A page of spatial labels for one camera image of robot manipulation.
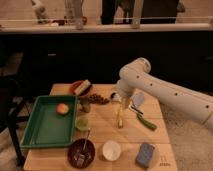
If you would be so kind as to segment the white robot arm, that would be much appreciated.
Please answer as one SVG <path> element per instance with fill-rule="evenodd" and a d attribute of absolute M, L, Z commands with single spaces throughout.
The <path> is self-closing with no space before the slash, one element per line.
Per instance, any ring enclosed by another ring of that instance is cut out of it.
<path fill-rule="evenodd" d="M 150 62 L 142 57 L 123 66 L 116 83 L 118 94 L 129 99 L 136 89 L 143 90 L 213 132 L 212 96 L 158 79 L 150 71 Z"/>

